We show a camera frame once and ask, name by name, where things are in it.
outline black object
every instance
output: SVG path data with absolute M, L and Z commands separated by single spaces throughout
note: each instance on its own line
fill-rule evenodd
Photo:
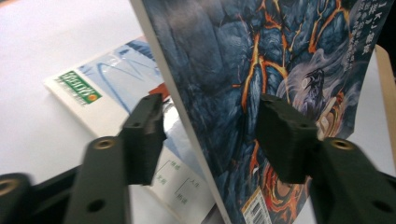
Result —
M 119 136 L 87 147 L 79 167 L 36 186 L 28 175 L 0 175 L 0 224 L 131 223 L 128 185 L 149 185 L 165 133 L 160 94 L 143 98 Z
M 262 95 L 256 136 L 281 181 L 310 175 L 321 223 L 396 223 L 396 181 L 379 173 L 361 150 L 340 138 L 317 139 L 315 123 L 291 105 Z

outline white book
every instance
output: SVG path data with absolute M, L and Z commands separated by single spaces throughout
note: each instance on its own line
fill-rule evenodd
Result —
M 45 80 L 96 137 L 117 135 L 139 100 L 162 83 L 144 37 Z M 170 97 L 164 103 L 164 129 L 167 139 L 147 189 L 180 222 L 206 222 L 215 201 Z

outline illustrated book cover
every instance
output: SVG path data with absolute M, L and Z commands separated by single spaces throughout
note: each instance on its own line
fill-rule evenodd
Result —
M 141 98 L 166 92 L 144 37 L 49 77 L 45 86 L 95 137 L 117 135 Z M 206 223 L 215 201 L 170 97 L 163 113 L 167 139 L 147 189 L 181 223 Z
M 262 93 L 347 138 L 392 1 L 131 0 L 227 223 L 291 223 L 309 183 L 277 178 L 255 138 Z

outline magazine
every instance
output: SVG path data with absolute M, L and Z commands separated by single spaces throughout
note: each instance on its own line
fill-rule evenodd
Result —
M 96 136 L 117 135 L 139 100 L 163 92 L 144 37 L 45 80 L 46 87 Z M 205 223 L 215 201 L 170 97 L 163 103 L 167 139 L 147 189 L 182 223 Z
M 282 183 L 255 138 L 260 95 L 347 138 L 393 1 L 131 0 L 227 223 L 291 223 L 308 185 Z

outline book cover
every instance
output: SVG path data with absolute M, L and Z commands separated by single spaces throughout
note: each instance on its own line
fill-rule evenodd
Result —
M 142 97 L 164 92 L 144 37 L 49 77 L 45 85 L 96 137 L 117 135 Z M 170 97 L 163 113 L 167 139 L 148 190 L 180 222 L 206 223 L 215 202 Z
M 385 0 L 131 0 L 227 223 L 291 223 L 308 185 L 278 180 L 255 139 L 262 93 L 354 129 Z

